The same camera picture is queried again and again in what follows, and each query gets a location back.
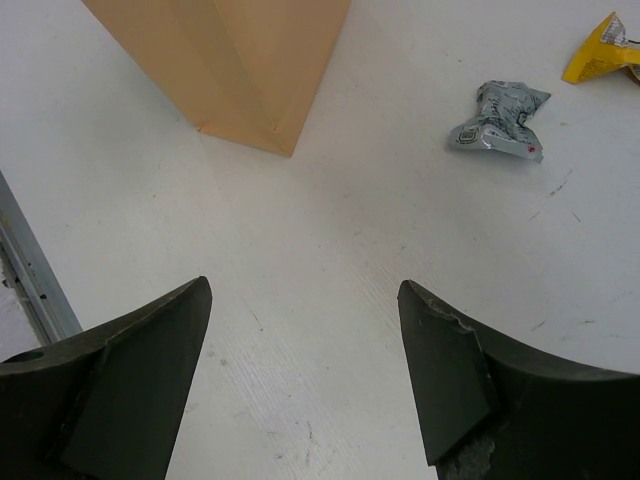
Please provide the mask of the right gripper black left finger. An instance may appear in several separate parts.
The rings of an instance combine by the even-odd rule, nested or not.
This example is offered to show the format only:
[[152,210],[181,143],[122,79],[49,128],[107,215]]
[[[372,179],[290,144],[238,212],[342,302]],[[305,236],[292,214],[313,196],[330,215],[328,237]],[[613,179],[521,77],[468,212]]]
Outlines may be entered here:
[[2,478],[165,478],[211,305],[200,276],[3,361]]

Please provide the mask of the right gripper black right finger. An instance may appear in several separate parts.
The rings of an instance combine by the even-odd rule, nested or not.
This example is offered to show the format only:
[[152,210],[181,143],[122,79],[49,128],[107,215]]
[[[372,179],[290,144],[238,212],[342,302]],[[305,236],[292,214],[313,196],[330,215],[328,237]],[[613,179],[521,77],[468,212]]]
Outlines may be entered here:
[[530,347],[412,280],[402,340],[427,463],[441,479],[635,479],[639,378]]

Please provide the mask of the silver wrapper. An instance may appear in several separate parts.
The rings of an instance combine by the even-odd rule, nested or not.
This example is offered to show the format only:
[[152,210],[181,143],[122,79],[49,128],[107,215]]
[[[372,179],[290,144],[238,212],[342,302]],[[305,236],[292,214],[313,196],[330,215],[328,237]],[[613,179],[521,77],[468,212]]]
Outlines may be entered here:
[[526,122],[550,98],[550,93],[523,82],[485,82],[476,92],[475,116],[449,133],[448,146],[454,150],[494,150],[541,163],[543,147]]

